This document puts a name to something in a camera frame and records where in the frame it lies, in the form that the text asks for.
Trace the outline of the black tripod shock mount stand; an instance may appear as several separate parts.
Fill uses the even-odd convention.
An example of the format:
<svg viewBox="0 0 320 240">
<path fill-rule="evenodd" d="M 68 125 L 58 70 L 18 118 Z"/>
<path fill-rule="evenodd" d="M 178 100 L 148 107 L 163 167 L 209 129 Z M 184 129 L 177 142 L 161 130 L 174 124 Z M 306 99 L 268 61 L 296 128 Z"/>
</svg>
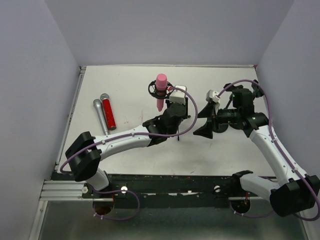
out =
<svg viewBox="0 0 320 240">
<path fill-rule="evenodd" d="M 165 94 L 158 95 L 158 91 L 156 89 L 156 80 L 153 80 L 148 85 L 148 93 L 153 98 L 156 100 L 164 99 L 164 105 L 162 109 L 163 113 L 152 118 L 151 120 L 147 120 L 142 124 L 150 133 L 155 134 L 150 136 L 151 145 L 160 144 L 166 141 L 169 137 L 177 137 L 178 141 L 181 138 L 179 127 L 185 119 L 182 119 L 178 116 L 170 116 L 166 105 L 166 100 L 169 100 L 169 96 L 173 90 L 180 90 L 184 93 L 187 92 L 187 88 L 185 86 L 172 85 L 169 81 L 167 81 Z"/>
</svg>

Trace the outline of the pink microphone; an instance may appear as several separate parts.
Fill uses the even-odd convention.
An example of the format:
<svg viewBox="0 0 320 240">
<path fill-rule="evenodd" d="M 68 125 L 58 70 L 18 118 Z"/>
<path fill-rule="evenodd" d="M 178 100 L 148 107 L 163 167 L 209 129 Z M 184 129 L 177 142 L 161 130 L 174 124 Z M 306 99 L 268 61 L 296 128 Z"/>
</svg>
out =
<svg viewBox="0 0 320 240">
<path fill-rule="evenodd" d="M 158 74 L 155 80 L 155 87 L 157 90 L 157 94 L 159 96 L 165 95 L 167 86 L 168 86 L 167 76 L 164 73 Z M 165 101 L 164 99 L 156 100 L 156 107 L 159 112 L 162 111 L 164 107 L 164 101 Z"/>
</svg>

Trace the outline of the black round base stand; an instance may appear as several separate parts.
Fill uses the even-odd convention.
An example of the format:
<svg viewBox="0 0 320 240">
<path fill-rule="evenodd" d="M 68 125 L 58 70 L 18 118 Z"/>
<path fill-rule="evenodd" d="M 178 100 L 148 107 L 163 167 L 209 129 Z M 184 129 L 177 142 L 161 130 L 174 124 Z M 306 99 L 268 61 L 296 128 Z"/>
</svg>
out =
<svg viewBox="0 0 320 240">
<path fill-rule="evenodd" d="M 226 106 L 224 107 L 224 109 L 228 109 L 230 104 L 232 103 L 232 96 L 229 96 L 229 101 L 227 102 Z M 213 132 L 214 133 L 224 133 L 227 129 L 228 129 L 228 125 L 226 124 L 215 124 L 213 126 Z"/>
<path fill-rule="evenodd" d="M 264 91 L 259 86 L 257 86 L 256 84 L 252 83 L 251 87 L 253 89 L 253 92 L 252 92 L 253 100 L 255 98 L 261 98 L 261 97 L 263 97 L 265 95 Z M 227 92 L 232 92 L 232 90 L 234 90 L 234 89 L 243 89 L 243 88 L 244 88 L 244 86 L 241 85 L 241 84 L 240 85 L 234 85 L 234 86 L 230 87 L 229 89 L 227 89 L 226 91 Z M 229 101 L 227 102 L 227 104 L 225 106 L 225 109 L 229 108 L 229 106 L 232 103 L 232 101 L 233 101 L 233 97 L 232 97 L 232 94 L 230 94 Z"/>
</svg>

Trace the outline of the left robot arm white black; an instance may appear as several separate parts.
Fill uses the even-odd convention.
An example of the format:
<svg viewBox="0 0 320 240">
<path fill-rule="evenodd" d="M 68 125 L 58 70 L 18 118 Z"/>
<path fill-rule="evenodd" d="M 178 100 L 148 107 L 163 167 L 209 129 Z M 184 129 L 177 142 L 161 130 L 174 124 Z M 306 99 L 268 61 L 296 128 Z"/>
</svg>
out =
<svg viewBox="0 0 320 240">
<path fill-rule="evenodd" d="M 170 103 L 164 112 L 143 124 L 122 133 L 92 136 L 81 133 L 66 150 L 65 156 L 76 182 L 86 181 L 94 189 L 106 189 L 107 173 L 99 168 L 100 161 L 124 151 L 151 147 L 165 142 L 178 133 L 181 122 L 188 118 L 188 105 Z"/>
</svg>

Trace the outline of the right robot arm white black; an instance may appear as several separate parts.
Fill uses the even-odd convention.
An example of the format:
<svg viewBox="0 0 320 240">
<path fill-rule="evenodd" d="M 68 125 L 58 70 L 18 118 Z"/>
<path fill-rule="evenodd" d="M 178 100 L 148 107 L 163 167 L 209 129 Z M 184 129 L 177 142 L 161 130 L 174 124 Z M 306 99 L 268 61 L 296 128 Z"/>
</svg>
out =
<svg viewBox="0 0 320 240">
<path fill-rule="evenodd" d="M 214 133 L 223 133 L 228 127 L 244 132 L 260 150 L 273 170 L 276 181 L 265 179 L 250 170 L 232 175 L 231 188 L 236 193 L 251 192 L 267 200 L 280 217 L 319 206 L 320 180 L 303 170 L 277 138 L 270 116 L 255 111 L 254 100 L 265 95 L 259 83 L 251 82 L 252 90 L 234 83 L 226 84 L 223 92 L 230 92 L 229 103 L 233 108 L 220 108 L 221 92 L 209 90 L 207 105 L 198 113 L 206 123 L 193 132 L 208 139 Z"/>
</svg>

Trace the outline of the red glitter microphone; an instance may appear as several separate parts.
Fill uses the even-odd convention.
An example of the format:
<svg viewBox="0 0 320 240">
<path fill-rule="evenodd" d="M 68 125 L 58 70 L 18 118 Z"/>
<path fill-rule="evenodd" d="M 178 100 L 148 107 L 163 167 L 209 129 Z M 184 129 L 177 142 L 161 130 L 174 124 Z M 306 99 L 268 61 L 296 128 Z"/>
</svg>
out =
<svg viewBox="0 0 320 240">
<path fill-rule="evenodd" d="M 103 93 L 100 96 L 100 100 L 102 101 L 107 127 L 109 130 L 113 131 L 117 128 L 117 125 L 111 106 L 110 96 L 107 93 Z"/>
</svg>

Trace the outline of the silver microphone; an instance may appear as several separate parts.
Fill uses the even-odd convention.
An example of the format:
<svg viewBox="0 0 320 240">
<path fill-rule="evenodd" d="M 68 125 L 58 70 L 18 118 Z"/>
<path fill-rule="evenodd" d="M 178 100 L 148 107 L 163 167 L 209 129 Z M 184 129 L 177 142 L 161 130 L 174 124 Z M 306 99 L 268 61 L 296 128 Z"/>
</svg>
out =
<svg viewBox="0 0 320 240">
<path fill-rule="evenodd" d="M 93 107 L 96 110 L 97 116 L 98 116 L 98 120 L 100 122 L 101 125 L 101 129 L 102 132 L 107 136 L 109 134 L 109 129 L 107 127 L 107 122 L 105 120 L 105 115 L 103 112 L 103 105 L 100 99 L 95 99 L 93 101 Z"/>
</svg>

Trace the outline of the aluminium rail frame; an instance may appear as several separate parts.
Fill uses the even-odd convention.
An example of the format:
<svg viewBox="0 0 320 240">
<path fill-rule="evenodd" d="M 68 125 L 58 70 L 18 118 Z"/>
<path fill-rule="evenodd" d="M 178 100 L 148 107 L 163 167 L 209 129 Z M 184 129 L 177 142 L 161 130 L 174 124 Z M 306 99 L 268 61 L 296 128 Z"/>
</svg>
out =
<svg viewBox="0 0 320 240">
<path fill-rule="evenodd" d="M 210 65 L 103 65 L 84 66 L 60 152 L 81 131 L 101 133 L 94 115 L 93 99 L 102 93 L 111 97 L 117 131 L 129 130 L 155 116 L 155 100 L 147 85 L 159 73 L 172 84 L 184 85 L 197 106 L 205 105 L 210 89 L 240 79 L 257 78 L 252 66 Z M 149 159 L 148 149 L 131 150 L 102 163 L 111 173 L 228 175 L 245 167 L 269 175 L 258 149 L 235 130 L 214 140 L 192 136 L 181 143 L 169 140 L 152 148 L 164 158 Z M 147 208 L 130 220 L 101 220 L 92 210 L 92 200 L 82 197 L 81 183 L 72 180 L 45 181 L 31 230 L 32 240 L 305 240 L 304 224 L 296 217 L 249 219 L 226 208 Z"/>
</svg>

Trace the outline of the black mounting base plate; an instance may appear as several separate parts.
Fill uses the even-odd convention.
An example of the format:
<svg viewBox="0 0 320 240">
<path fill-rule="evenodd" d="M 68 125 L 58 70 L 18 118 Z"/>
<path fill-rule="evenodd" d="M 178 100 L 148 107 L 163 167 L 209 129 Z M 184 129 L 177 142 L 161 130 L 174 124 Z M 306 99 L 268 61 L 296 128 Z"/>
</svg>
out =
<svg viewBox="0 0 320 240">
<path fill-rule="evenodd" d="M 91 188 L 80 194 L 95 207 L 108 209 L 227 208 L 248 209 L 255 194 L 236 189 L 231 176 L 109 174 L 110 194 Z"/>
</svg>

